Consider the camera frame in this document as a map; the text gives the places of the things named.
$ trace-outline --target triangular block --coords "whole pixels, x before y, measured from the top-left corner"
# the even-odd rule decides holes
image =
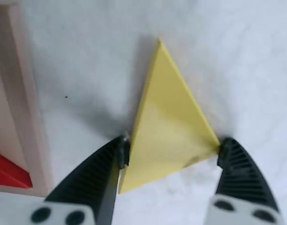
[[[0,155],[0,185],[16,188],[31,188],[29,173]]]
[[[206,159],[219,141],[163,43],[158,41],[131,138],[123,193]]]

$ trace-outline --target red block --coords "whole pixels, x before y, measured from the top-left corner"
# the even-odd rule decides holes
[[[29,173],[0,155],[0,185],[31,188]]]

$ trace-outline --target wooden frame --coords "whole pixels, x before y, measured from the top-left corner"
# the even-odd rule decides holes
[[[19,4],[0,0],[0,154],[29,172],[33,188],[0,191],[46,196],[50,156],[41,124]]]

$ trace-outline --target ridged rubber pad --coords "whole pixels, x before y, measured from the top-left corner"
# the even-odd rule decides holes
[[[270,206],[279,211],[257,165],[235,139],[227,138],[222,142],[217,164],[223,169],[217,194]]]
[[[119,175],[118,149],[122,141],[123,137],[117,137],[93,153],[45,201],[88,205],[97,225],[110,225]]]

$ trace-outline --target marble surface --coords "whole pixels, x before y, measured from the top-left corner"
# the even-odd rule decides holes
[[[287,0],[22,0],[22,9],[55,184],[132,129],[160,36],[215,132],[248,150],[287,222]],[[215,163],[119,195],[113,224],[202,224]]]

